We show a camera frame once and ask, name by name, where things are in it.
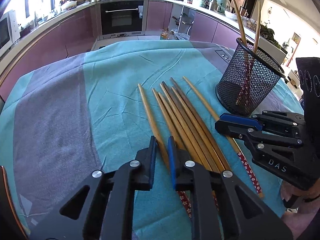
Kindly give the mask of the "pink sleeve right forearm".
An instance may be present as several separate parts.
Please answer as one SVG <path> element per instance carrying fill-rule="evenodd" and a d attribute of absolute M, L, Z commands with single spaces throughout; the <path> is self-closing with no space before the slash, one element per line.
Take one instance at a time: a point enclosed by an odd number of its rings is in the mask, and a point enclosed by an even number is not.
<path fill-rule="evenodd" d="M 297 239 L 309 226 L 319 211 L 319 199 L 312 202 L 302 202 L 297 213 L 285 212 L 281 220 L 289 227 L 293 239 Z"/>

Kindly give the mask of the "right hand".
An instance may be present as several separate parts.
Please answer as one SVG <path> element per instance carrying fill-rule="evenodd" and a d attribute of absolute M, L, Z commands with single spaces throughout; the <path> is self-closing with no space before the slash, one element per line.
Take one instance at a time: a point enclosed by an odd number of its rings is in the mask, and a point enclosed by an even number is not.
<path fill-rule="evenodd" d="M 299 200 L 298 213 L 317 213 L 319 210 L 319 179 L 306 191 L 300 190 L 288 182 L 283 181 L 280 195 L 282 200 L 286 202 L 290 201 L 293 197 L 297 197 Z"/>

